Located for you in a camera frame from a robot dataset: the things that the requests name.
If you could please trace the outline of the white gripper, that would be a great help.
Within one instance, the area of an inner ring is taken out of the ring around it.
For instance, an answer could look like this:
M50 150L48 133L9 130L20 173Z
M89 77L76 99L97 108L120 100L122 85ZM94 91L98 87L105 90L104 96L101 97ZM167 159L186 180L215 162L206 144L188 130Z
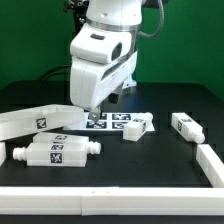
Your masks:
M73 105L91 110L89 119L97 122L101 117L101 109L97 107L108 96L108 101L117 104L119 95L113 93L117 88L126 88L133 84L137 61L134 53L126 61L103 65L85 61L77 57L72 58L70 75L70 99Z

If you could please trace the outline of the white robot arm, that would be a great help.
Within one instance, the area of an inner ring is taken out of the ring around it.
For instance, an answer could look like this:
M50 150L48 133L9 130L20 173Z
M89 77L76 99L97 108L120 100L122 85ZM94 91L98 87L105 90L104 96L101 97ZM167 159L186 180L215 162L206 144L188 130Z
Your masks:
M142 9L164 11L169 0L89 0L86 22L72 40L70 99L73 105L101 117L101 103L117 100L119 90L135 84L137 38L154 38L140 30Z

